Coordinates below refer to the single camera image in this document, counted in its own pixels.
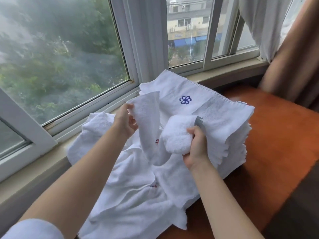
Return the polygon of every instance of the white pole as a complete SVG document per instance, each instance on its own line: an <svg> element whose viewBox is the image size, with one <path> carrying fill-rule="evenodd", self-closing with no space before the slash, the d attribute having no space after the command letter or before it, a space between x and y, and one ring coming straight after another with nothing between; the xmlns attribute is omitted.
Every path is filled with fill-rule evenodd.
<svg viewBox="0 0 319 239"><path fill-rule="evenodd" d="M192 33L190 35L189 61L190 61L190 54L192 53L192 39L193 39L193 23L192 23Z"/></svg>

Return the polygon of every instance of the window sill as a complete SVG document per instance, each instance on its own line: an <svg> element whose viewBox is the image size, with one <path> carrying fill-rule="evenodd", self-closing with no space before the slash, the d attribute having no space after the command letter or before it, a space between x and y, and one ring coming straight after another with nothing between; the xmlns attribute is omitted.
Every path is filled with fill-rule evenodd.
<svg viewBox="0 0 319 239"><path fill-rule="evenodd" d="M254 58L196 73L187 78L215 88L264 74L267 67L268 63ZM0 183L0 221L6 221L0 226L0 237L53 181L70 168L66 157L67 148L77 136L78 133Z"/></svg>

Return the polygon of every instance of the hand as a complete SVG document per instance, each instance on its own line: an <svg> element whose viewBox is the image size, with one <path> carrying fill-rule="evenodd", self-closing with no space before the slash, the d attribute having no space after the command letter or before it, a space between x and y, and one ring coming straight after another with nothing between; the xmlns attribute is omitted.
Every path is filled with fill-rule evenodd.
<svg viewBox="0 0 319 239"><path fill-rule="evenodd" d="M114 118L114 126L121 130L129 138L138 129L135 119L127 109L132 109L134 104L125 103L117 111Z"/></svg>
<svg viewBox="0 0 319 239"><path fill-rule="evenodd" d="M207 139L202 130L198 127L191 127L187 132L194 135L190 146L190 153L183 155L183 160L189 170L193 170L202 162L210 162L207 154Z"/></svg>

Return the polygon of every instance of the pile of towels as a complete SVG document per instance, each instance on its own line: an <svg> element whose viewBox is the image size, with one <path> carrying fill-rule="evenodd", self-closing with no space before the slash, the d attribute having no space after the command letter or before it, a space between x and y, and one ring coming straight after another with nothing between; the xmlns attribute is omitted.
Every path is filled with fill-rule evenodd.
<svg viewBox="0 0 319 239"><path fill-rule="evenodd" d="M233 102L204 86L164 70L140 85L130 110L139 129L126 142L93 210L82 239L158 237L170 225L187 229L185 210L199 193L182 154L198 125L208 141L209 159L225 178L245 162L248 119L254 107ZM74 165L111 127L114 115L90 114L68 150Z"/></svg>

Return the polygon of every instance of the towel tag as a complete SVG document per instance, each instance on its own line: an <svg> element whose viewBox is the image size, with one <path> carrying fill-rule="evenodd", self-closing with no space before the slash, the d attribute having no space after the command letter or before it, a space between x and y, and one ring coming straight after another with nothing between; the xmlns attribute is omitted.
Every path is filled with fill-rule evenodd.
<svg viewBox="0 0 319 239"><path fill-rule="evenodd" d="M242 101L236 101L236 102L247 105L247 103L242 102Z"/></svg>

